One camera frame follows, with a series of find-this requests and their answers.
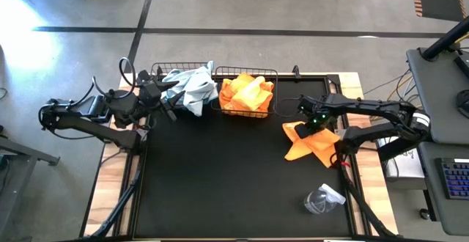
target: wire basket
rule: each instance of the wire basket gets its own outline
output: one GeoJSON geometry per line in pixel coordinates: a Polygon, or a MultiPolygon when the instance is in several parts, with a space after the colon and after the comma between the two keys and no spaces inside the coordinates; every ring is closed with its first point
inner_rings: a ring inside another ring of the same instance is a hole
{"type": "Polygon", "coordinates": [[[168,73],[174,69],[181,71],[195,70],[200,67],[206,67],[207,62],[155,62],[150,70],[150,75],[157,76],[161,81],[168,73]]]}
{"type": "Polygon", "coordinates": [[[217,83],[218,94],[220,93],[223,80],[225,78],[235,79],[241,73],[247,73],[254,78],[258,76],[264,76],[266,81],[271,81],[273,83],[273,97],[270,100],[269,108],[266,112],[264,111],[241,111],[241,110],[226,110],[222,109],[220,106],[219,100],[212,100],[211,106],[214,110],[222,111],[224,114],[240,115],[244,117],[257,117],[265,118],[269,114],[274,114],[274,107],[277,104],[277,83],[278,83],[278,73],[276,70],[270,69],[257,69],[249,67],[227,67],[220,66],[217,67],[215,73],[212,74],[212,79],[217,83]]]}

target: wooden board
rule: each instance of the wooden board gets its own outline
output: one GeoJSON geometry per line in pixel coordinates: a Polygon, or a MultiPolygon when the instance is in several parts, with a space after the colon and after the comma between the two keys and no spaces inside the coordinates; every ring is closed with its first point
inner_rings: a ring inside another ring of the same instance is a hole
{"type": "MultiPolygon", "coordinates": [[[[279,73],[280,75],[287,75],[292,73],[279,73]]],[[[363,98],[363,92],[360,85],[360,79],[357,73],[301,73],[302,76],[306,75],[327,75],[337,74],[341,81],[342,94],[348,98],[363,98]]],[[[120,89],[130,89],[130,87],[121,80],[120,89]]],[[[369,117],[348,114],[349,125],[357,125],[359,127],[370,126],[369,117]]],[[[373,144],[368,144],[366,147],[374,147],[373,144]]],[[[113,144],[107,144],[104,148],[103,158],[112,155],[117,151],[113,144]]],[[[122,154],[112,160],[107,161],[102,168],[99,169],[95,191],[92,197],[92,205],[89,210],[88,219],[86,221],[85,235],[91,235],[99,228],[101,223],[106,219],[109,213],[117,204],[119,193],[122,185],[124,175],[126,155],[122,154]]],[[[392,232],[397,234],[397,226],[394,220],[394,213],[389,200],[388,189],[381,169],[380,159],[375,151],[360,150],[356,155],[358,163],[358,171],[362,183],[362,188],[365,200],[370,205],[371,209],[381,220],[382,223],[392,232]]],[[[138,157],[134,157],[133,171],[135,165],[138,163],[138,157]]],[[[128,217],[130,212],[131,201],[128,202],[122,217],[121,235],[127,232],[128,217]]],[[[363,234],[363,225],[361,221],[361,212],[356,202],[352,203],[355,223],[359,234],[363,234]]]]}

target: orange towel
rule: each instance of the orange towel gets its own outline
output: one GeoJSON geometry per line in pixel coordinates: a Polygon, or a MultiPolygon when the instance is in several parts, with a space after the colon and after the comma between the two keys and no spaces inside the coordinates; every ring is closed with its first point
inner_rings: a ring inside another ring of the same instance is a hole
{"type": "Polygon", "coordinates": [[[324,166],[327,168],[330,167],[332,165],[330,163],[330,157],[336,152],[334,143],[340,139],[340,136],[330,132],[328,129],[324,129],[307,136],[305,139],[301,139],[295,131],[295,126],[304,123],[305,122],[291,122],[282,124],[285,134],[293,142],[285,159],[294,161],[297,158],[314,153],[324,166]]]}
{"type": "Polygon", "coordinates": [[[267,114],[249,113],[255,111],[267,113],[273,97],[273,83],[266,82],[260,76],[254,78],[241,73],[236,79],[224,79],[218,96],[220,106],[227,114],[239,114],[246,117],[266,117],[267,114]]]}

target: light blue cloth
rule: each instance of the light blue cloth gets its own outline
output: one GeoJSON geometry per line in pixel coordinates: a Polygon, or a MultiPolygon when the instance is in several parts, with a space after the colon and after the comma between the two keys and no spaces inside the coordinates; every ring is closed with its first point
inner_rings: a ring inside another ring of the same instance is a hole
{"type": "Polygon", "coordinates": [[[197,117],[202,116],[202,107],[211,100],[218,98],[217,84],[212,80],[214,62],[209,61],[206,67],[195,70],[181,71],[173,69],[163,78],[163,81],[179,81],[171,89],[162,93],[165,99],[172,98],[176,94],[185,91],[184,96],[176,103],[176,106],[184,106],[197,117]]]}

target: concrete floor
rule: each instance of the concrete floor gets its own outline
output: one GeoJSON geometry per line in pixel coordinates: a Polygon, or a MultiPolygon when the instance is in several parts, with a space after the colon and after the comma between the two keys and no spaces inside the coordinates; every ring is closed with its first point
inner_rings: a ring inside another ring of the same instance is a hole
{"type": "MultiPolygon", "coordinates": [[[[117,62],[134,34],[30,32],[33,26],[137,27],[144,0],[0,0],[4,60],[0,124],[11,139],[62,157],[38,164],[14,220],[12,238],[34,242],[78,237],[103,144],[66,141],[40,130],[37,110],[49,98],[78,98],[97,76],[117,87],[117,62]]],[[[419,18],[412,0],[153,0],[148,28],[305,29],[447,32],[455,23],[419,18]]],[[[405,51],[434,39],[144,34],[137,70],[154,62],[215,60],[218,65],[304,72],[358,72],[366,91],[407,69],[405,51]]],[[[386,98],[393,84],[367,98],[386,98]]],[[[62,131],[64,135],[75,135],[62,131]]],[[[390,190],[400,233],[409,238],[463,241],[439,223],[420,220],[421,191],[390,190]]]]}

